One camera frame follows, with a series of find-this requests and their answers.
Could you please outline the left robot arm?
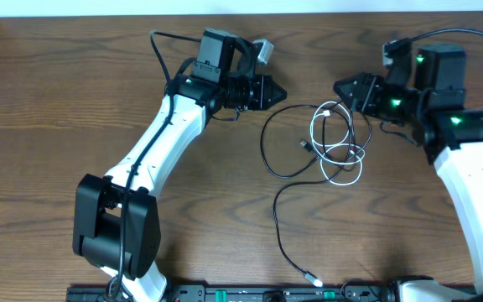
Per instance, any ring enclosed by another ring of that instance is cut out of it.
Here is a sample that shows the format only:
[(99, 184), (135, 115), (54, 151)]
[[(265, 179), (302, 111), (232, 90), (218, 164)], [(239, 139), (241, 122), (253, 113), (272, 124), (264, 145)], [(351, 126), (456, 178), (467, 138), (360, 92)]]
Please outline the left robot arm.
[(168, 81), (156, 117), (131, 151), (103, 176), (86, 174), (76, 189), (72, 248), (110, 274), (102, 299), (162, 298), (157, 199), (182, 153), (220, 109), (266, 111), (287, 95), (263, 74), (209, 81), (180, 72)]

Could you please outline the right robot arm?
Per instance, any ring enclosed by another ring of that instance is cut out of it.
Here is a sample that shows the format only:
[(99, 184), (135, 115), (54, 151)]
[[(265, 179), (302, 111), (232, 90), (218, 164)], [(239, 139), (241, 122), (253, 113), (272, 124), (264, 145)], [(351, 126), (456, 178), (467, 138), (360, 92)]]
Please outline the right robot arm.
[(483, 111), (465, 107), (465, 50), (409, 41), (385, 44), (387, 76), (361, 72), (333, 89), (353, 111), (408, 125), (449, 192), (470, 252), (474, 293), (411, 277), (391, 284), (385, 301), (483, 301)]

